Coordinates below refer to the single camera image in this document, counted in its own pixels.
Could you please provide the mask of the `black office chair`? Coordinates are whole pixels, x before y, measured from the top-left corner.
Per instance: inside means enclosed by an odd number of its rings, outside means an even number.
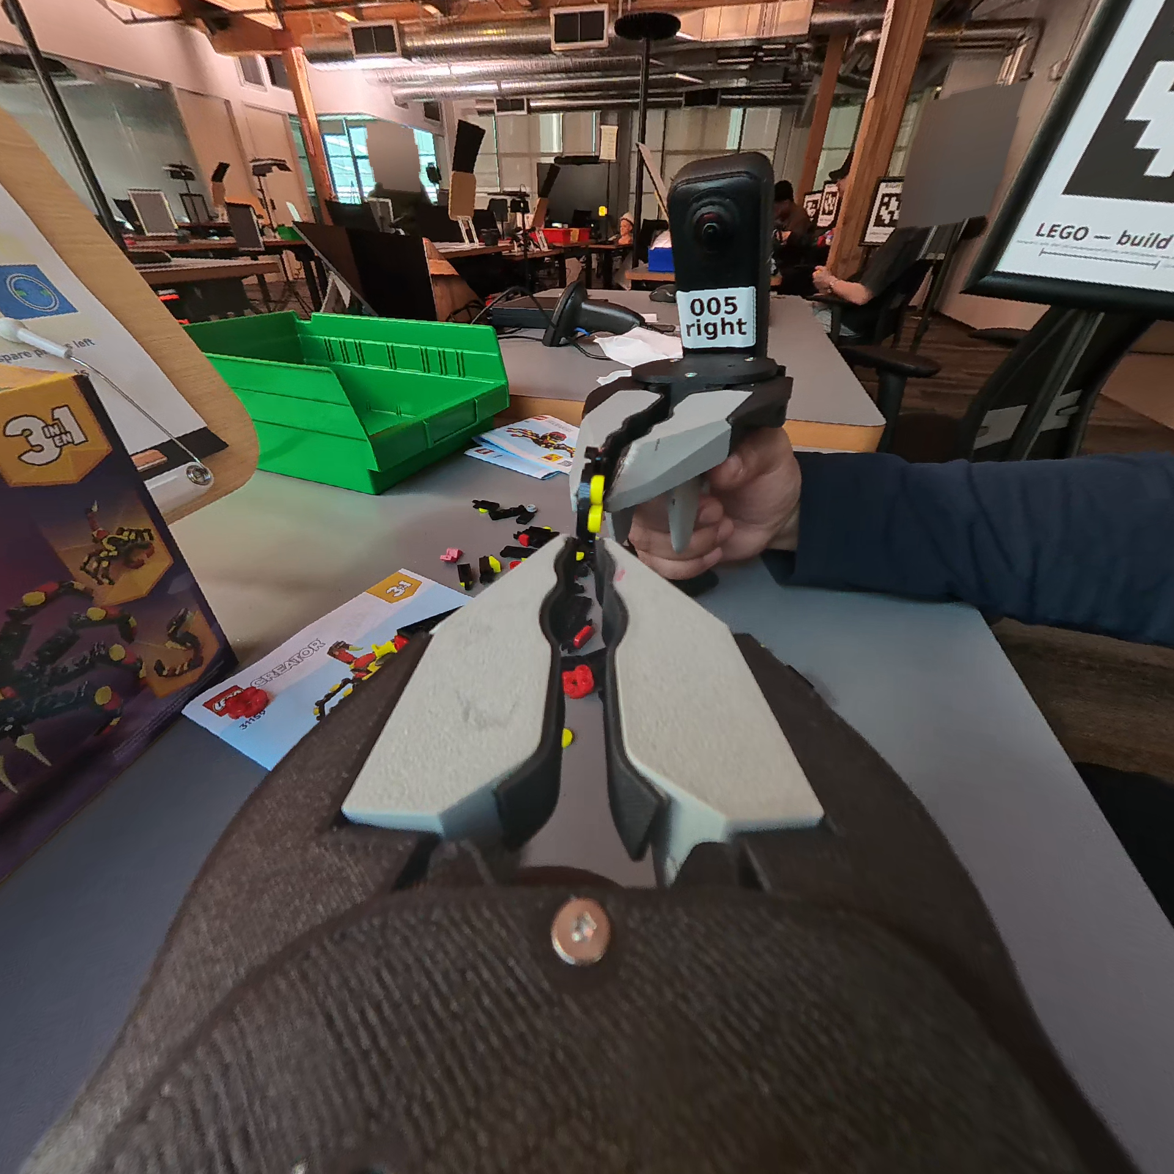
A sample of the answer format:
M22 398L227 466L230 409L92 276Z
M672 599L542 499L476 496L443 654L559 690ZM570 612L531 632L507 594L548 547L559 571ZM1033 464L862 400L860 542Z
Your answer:
M910 378L928 378L939 372L939 363L917 352L928 330L928 319L917 317L913 331L904 337L908 304L901 302L877 315L873 341L843 344L840 354L851 368L864 368L875 374L875 403L886 426L895 424L904 387Z

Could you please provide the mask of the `black disc-topped pole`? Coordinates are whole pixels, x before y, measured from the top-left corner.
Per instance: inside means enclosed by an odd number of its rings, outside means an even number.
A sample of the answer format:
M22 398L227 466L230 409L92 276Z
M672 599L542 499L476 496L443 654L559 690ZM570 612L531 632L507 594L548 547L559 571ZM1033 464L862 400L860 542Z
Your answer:
M637 160L635 160L635 241L631 261L633 269L640 259L638 234L642 226L642 154L640 145L646 139L648 99L649 99L649 66L651 45L659 40L672 40L679 32L681 21L675 14L666 10L627 10L614 21L616 36L624 40L638 40L640 43L640 67L638 67L638 99L637 99Z

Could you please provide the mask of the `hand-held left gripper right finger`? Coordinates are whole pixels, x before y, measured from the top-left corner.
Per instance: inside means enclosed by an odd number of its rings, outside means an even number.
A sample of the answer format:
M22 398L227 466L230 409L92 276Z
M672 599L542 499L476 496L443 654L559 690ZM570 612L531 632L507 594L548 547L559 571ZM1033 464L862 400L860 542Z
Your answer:
M598 542L613 822L670 885L701 843L825 815L731 629L611 538Z

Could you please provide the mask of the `white crumpled paper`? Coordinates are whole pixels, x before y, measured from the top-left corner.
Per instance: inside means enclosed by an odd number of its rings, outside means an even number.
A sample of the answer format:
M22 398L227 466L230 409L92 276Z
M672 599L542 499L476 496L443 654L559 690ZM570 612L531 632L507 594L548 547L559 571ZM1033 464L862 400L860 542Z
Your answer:
M631 328L625 333L594 335L592 341L609 361L631 372L635 367L659 361L679 359L683 355L681 339L675 333L662 333L649 328Z

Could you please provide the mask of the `person's right hand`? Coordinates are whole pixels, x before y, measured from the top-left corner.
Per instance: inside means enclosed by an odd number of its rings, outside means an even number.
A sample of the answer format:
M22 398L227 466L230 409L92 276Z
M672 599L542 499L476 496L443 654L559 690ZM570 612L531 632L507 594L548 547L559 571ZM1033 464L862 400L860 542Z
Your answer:
M694 531L672 547L666 498L635 509L629 542L666 579L694 579L707 570L753 559L766 549L793 551L799 542L801 468L782 427L742 435L736 448L709 472L697 498Z

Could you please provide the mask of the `lego pieces pile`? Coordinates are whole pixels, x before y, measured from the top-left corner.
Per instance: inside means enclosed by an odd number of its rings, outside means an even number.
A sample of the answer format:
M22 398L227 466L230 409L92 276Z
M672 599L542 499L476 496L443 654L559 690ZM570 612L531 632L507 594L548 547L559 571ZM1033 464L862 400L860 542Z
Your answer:
M520 527L505 562L518 566L411 640L426 649L397 719L422 719L428 749L483 762L493 778L557 752L563 699L601 686L603 667L581 653L592 636L579 594L576 542Z

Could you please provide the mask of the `purple cardboard lego box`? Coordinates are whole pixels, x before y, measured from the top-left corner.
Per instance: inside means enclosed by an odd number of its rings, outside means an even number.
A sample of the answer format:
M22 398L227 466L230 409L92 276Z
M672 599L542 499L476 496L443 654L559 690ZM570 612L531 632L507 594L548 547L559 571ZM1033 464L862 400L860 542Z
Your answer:
M2 367L2 876L234 666L90 379Z

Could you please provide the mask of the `black barcode scanner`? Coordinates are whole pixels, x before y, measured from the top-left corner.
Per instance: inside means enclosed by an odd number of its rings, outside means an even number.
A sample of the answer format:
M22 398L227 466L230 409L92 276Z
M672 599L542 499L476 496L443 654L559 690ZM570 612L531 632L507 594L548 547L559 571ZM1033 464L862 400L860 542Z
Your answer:
M550 313L542 331L544 346L572 343L579 330L587 333L627 333L644 326L644 317L622 304L589 296L583 282L568 283Z

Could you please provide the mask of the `small instruction booklet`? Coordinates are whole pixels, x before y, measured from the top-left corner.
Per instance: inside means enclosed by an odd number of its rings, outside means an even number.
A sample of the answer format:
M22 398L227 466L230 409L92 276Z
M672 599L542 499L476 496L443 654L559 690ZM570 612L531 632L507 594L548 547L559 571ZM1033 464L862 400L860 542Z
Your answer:
M570 472L577 431L577 426L552 415L535 415L478 435L465 455L524 475L550 477Z

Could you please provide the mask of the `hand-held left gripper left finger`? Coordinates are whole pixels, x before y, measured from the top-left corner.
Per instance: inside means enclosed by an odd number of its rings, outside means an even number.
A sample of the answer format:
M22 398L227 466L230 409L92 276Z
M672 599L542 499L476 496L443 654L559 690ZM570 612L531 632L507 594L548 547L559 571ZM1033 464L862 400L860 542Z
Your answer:
M432 630L341 804L350 822L533 837L559 798L566 595L568 536L555 536Z

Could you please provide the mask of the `thin black pole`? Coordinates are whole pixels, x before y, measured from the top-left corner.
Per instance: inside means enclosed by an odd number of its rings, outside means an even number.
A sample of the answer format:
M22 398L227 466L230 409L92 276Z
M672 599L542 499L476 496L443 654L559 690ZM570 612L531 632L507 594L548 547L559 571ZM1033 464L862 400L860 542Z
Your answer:
M14 25L22 45L31 60L31 67L37 75L37 82L40 86L40 91L44 93L51 115L66 141L68 152L72 154L72 160L75 163L75 169L81 176L81 182L94 204L96 210L96 217L101 223L103 230L109 234L109 237L114 241L114 245L127 254L127 245L125 245L125 235L122 232L122 228L118 226L118 221L110 210L110 202L105 197L105 191L98 180L96 169L92 167L92 162L85 151L85 145L81 141L81 136L77 134L75 125L72 123L72 117L66 110L66 104L55 86L53 80L53 73L51 67L48 66L48 58L44 56L37 36L31 29L31 23L22 8L20 1L2 1L2 8L7 16L7 19Z

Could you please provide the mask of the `green plastic bin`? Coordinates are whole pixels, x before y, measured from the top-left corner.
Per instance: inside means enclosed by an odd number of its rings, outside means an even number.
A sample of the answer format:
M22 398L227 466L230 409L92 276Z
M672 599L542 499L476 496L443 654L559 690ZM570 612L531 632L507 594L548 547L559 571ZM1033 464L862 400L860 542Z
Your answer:
M242 400L264 472L378 494L509 403L489 324L277 311L184 330Z

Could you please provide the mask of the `black yellow lego leg assembly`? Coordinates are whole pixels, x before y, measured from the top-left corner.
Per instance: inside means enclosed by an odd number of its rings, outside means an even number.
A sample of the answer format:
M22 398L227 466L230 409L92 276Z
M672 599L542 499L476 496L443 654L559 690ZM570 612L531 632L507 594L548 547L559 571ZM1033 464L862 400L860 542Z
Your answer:
M577 573L594 568L594 546L605 522L605 494L609 490L609 464L601 448L585 444L581 455L581 472L572 492Z

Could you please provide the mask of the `instruction sheet on wooden board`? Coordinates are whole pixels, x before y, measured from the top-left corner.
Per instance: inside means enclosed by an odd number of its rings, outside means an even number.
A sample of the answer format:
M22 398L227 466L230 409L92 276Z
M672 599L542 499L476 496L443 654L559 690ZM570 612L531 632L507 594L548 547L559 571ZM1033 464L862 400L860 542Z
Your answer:
M245 407L35 139L5 110L2 187L16 199L70 271L171 378L206 426L227 442L227 448L205 459L214 474L208 488L199 490L190 483L184 490L164 490L160 485L168 477L179 481L179 474L170 472L157 472L147 481L164 520L179 520L242 487L258 461L256 431Z

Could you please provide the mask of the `black sign stand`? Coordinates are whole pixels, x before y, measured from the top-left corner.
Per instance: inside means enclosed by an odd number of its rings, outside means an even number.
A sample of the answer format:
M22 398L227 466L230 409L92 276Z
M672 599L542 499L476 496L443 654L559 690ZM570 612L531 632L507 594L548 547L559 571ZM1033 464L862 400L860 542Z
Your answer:
M1065 459L1152 317L1052 306L993 370L961 418L954 457Z

